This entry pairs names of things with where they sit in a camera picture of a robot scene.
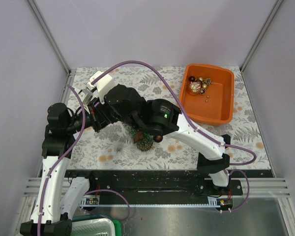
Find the clear led battery box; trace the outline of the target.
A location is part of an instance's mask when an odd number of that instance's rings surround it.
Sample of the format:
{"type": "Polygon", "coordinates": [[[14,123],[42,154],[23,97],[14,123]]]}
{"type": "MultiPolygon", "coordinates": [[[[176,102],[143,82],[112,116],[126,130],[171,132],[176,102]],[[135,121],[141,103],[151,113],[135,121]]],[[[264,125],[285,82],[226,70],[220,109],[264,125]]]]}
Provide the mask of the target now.
{"type": "Polygon", "coordinates": [[[124,141],[119,140],[116,145],[116,152],[121,152],[123,150],[123,147],[124,147],[124,141]]]}

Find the small green christmas tree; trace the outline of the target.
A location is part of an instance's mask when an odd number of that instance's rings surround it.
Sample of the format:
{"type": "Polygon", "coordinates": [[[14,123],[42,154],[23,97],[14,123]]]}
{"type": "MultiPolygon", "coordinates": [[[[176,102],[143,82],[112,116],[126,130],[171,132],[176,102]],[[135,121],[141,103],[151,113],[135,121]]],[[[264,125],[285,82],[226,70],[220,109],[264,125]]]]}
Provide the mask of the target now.
{"type": "Polygon", "coordinates": [[[153,147],[154,140],[151,135],[144,133],[144,139],[142,141],[134,143],[134,136],[139,130],[135,129],[132,126],[126,126],[126,131],[130,137],[131,142],[136,146],[138,150],[146,152],[153,147]]]}

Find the dark brown bauble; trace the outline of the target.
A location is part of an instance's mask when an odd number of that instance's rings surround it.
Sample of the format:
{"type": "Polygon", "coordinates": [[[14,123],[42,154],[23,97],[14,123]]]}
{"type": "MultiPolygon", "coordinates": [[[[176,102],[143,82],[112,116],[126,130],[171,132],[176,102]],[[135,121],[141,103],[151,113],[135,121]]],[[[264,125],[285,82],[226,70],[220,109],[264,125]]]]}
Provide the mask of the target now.
{"type": "Polygon", "coordinates": [[[162,142],[162,140],[163,140],[163,136],[160,136],[160,135],[154,136],[154,137],[153,137],[153,140],[154,140],[156,143],[160,143],[160,142],[162,142]]]}

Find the orange plastic bin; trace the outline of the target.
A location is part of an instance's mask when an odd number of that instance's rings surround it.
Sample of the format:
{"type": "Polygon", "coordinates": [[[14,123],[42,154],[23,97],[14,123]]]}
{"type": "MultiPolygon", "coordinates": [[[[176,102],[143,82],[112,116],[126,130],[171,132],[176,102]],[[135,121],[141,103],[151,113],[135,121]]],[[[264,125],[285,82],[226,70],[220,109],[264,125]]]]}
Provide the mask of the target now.
{"type": "Polygon", "coordinates": [[[235,76],[228,69],[209,64],[189,64],[185,69],[179,100],[196,123],[221,126],[233,118],[235,76]],[[211,79],[204,95],[189,92],[189,78],[211,79]]]}

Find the brown ribbon bow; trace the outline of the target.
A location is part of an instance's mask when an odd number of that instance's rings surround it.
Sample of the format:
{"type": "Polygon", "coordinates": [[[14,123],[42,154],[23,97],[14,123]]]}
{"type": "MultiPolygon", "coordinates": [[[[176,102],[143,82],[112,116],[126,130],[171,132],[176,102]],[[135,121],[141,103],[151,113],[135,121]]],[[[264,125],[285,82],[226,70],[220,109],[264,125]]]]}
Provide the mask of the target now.
{"type": "Polygon", "coordinates": [[[137,133],[134,136],[134,143],[142,141],[143,139],[144,139],[144,133],[142,131],[137,131],[137,133]]]}

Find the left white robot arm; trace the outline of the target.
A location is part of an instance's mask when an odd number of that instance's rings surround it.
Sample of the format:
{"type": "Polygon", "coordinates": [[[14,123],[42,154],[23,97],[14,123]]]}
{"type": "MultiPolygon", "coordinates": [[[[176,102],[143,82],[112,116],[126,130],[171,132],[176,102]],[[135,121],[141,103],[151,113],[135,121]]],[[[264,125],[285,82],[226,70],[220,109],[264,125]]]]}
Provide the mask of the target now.
{"type": "Polygon", "coordinates": [[[84,193],[96,191],[97,183],[89,177],[75,177],[62,194],[64,176],[73,147],[84,128],[93,125],[94,107],[83,107],[78,115],[63,103],[48,108],[45,139],[42,144],[42,177],[34,210],[28,222],[20,226],[23,236],[68,236],[72,218],[84,193]]]}

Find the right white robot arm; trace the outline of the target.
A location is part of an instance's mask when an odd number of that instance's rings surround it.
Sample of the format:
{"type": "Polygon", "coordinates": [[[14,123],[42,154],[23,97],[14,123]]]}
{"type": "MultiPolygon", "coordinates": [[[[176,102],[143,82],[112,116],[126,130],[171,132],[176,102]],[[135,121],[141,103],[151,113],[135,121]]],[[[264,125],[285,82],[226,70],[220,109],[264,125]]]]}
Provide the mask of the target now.
{"type": "Polygon", "coordinates": [[[152,136],[156,142],[169,137],[190,146],[199,153],[197,170],[211,177],[215,191],[224,195],[231,190],[226,173],[230,157],[225,153],[230,137],[216,136],[196,127],[172,102],[165,99],[146,101],[134,88],[116,85],[103,99],[92,99],[88,109],[90,124],[96,132],[120,121],[152,136]]]}

